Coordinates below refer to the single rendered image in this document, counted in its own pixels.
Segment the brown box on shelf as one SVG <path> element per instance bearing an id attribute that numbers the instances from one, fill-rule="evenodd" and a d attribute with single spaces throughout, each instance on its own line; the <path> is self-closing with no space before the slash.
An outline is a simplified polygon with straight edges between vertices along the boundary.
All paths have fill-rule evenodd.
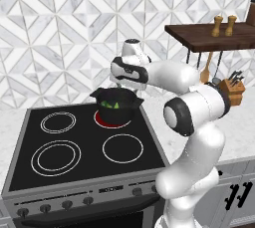
<path id="1" fill-rule="evenodd" d="M 250 0 L 246 23 L 250 26 L 255 26 L 255 0 Z"/>

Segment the grey cupboard door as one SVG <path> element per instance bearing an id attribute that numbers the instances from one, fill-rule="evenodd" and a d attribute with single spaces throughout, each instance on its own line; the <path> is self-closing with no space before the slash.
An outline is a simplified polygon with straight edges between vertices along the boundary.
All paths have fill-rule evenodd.
<path id="1" fill-rule="evenodd" d="M 225 198 L 230 196 L 230 185 L 239 184 L 240 177 L 221 179 L 211 188 L 197 203 L 194 210 L 195 220 L 202 228 L 220 228 L 227 210 L 225 210 Z"/>
<path id="2" fill-rule="evenodd" d="M 238 208 L 237 204 L 239 200 L 237 199 L 238 195 L 242 195 L 245 187 L 243 186 L 244 182 L 253 182 L 253 186 L 242 206 Z M 237 196 L 234 200 L 234 210 L 232 217 L 230 219 L 230 226 L 241 226 L 255 222 L 255 173 L 244 174 L 241 182 L 239 183 L 239 190 Z"/>

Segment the grey drawer front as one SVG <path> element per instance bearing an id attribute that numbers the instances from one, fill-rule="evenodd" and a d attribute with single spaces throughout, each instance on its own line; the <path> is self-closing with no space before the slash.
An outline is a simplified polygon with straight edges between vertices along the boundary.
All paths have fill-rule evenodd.
<path id="1" fill-rule="evenodd" d="M 255 173 L 255 159 L 221 164 L 217 170 L 221 179 Z"/>

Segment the dark wooden wall shelf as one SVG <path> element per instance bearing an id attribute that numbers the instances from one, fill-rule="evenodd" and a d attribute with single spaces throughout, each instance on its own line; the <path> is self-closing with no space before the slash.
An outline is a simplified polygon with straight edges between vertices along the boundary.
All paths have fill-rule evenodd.
<path id="1" fill-rule="evenodd" d="M 255 49 L 255 27 L 235 23 L 233 34 L 225 35 L 226 23 L 220 25 L 218 37 L 213 24 L 165 25 L 164 30 L 193 53 Z"/>

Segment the black cooking pot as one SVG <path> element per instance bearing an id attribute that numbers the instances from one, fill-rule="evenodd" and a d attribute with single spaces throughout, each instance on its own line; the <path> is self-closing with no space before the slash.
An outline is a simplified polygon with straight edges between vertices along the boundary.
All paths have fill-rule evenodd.
<path id="1" fill-rule="evenodd" d="M 122 125 L 132 120 L 134 113 L 144 102 L 144 99 L 138 98 L 133 91 L 124 88 L 98 88 L 91 93 L 91 97 L 96 99 L 101 120 L 114 125 Z M 107 101 L 113 108 L 101 106 L 102 101 Z M 115 103 L 119 103 L 119 109 L 114 109 Z"/>

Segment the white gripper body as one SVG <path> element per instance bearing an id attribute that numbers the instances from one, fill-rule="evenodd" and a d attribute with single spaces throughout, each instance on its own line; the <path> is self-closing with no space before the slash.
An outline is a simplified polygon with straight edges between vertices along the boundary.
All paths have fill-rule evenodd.
<path id="1" fill-rule="evenodd" d="M 120 85 L 121 87 L 131 88 L 138 91 L 144 91 L 146 89 L 146 84 L 130 81 L 127 79 L 123 80 L 114 79 L 114 82 Z"/>

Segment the black and grey stove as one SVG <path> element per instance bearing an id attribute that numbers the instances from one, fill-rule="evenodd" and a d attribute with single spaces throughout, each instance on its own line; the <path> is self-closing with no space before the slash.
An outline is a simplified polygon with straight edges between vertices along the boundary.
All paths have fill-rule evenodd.
<path id="1" fill-rule="evenodd" d="M 152 192 L 156 175 L 168 161 L 143 109 L 122 125 L 101 121 L 96 105 L 27 110 L 2 190 L 15 228 L 153 228 L 164 208 Z M 27 226 L 20 208 L 38 214 L 40 206 L 62 209 L 66 200 L 81 207 L 85 197 L 103 203 L 157 194 L 141 211 L 56 226 Z"/>

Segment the wooden spatula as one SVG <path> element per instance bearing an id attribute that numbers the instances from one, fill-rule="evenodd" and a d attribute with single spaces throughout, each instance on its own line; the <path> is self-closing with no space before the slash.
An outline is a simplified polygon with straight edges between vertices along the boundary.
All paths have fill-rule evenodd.
<path id="1" fill-rule="evenodd" d="M 200 82 L 202 84 L 207 83 L 209 80 L 209 65 L 213 56 L 213 52 L 210 52 L 207 58 L 207 62 L 204 70 L 200 73 Z"/>

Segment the wooden salt shaker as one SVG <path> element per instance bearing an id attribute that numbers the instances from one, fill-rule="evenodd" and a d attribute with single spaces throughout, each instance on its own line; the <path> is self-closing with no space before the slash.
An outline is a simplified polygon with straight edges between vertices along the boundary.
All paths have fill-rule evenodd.
<path id="1" fill-rule="evenodd" d="M 212 37 L 219 37 L 219 29 L 220 29 L 222 20 L 223 20 L 223 17 L 221 17 L 221 16 L 214 17 L 214 28 L 211 32 Z"/>

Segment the wooden knife block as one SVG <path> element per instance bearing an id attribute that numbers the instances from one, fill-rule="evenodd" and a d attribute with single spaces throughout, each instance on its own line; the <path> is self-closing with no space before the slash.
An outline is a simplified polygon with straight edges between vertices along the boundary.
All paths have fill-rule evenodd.
<path id="1" fill-rule="evenodd" d="M 218 85 L 219 89 L 227 95 L 232 107 L 239 106 L 242 102 L 245 92 L 243 79 L 242 71 L 234 71 L 228 79 L 222 80 Z"/>

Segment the wooden pepper shaker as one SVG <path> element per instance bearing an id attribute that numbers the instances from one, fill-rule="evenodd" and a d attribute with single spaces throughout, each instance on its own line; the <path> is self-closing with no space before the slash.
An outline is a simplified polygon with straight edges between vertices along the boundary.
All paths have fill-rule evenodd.
<path id="1" fill-rule="evenodd" d="M 225 36 L 227 36 L 227 37 L 232 36 L 233 26 L 234 26 L 236 20 L 237 20 L 236 16 L 234 16 L 234 15 L 228 16 L 228 24 L 227 24 L 227 28 L 225 30 Z"/>

